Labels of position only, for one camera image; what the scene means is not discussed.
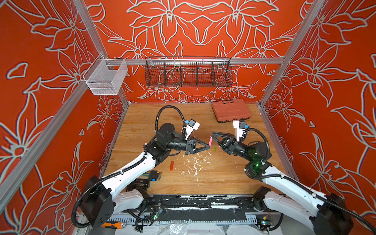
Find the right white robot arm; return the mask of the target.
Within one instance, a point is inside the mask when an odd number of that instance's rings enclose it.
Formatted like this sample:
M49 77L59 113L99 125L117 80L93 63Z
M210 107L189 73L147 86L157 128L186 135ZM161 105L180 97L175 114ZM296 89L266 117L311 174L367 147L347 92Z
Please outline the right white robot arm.
M279 171L268 162L271 157L267 138L244 144L241 137L230 133L213 132L211 138L229 155L240 156L248 161L244 172L250 179L267 184L253 195L254 208L258 211L271 209L304 224L317 235L348 235L353 219L366 225L372 233L376 228L363 217L349 211L342 198L316 191Z

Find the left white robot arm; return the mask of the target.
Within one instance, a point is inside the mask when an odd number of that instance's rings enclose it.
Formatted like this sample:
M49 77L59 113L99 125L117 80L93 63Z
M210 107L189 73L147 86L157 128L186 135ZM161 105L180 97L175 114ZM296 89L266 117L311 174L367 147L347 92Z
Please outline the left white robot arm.
M145 199L145 194L132 190L126 193L124 199L120 199L118 195L121 191L162 163L172 150L185 151L189 155L208 150L209 147L209 144L197 138L186 139L181 136L175 132L171 123L163 124L143 146L143 151L137 158L110 175L102 178L93 176L87 181L73 207L72 224L76 228L97 228L115 212L138 208Z

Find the pink usb drive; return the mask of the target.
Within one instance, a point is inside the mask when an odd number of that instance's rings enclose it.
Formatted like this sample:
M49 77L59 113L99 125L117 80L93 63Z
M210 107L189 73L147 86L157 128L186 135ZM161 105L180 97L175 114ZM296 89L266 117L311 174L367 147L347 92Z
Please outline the pink usb drive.
M208 144L209 146L212 145L212 140L213 140L213 139L212 139L212 136L210 136L210 140L209 140L209 144Z

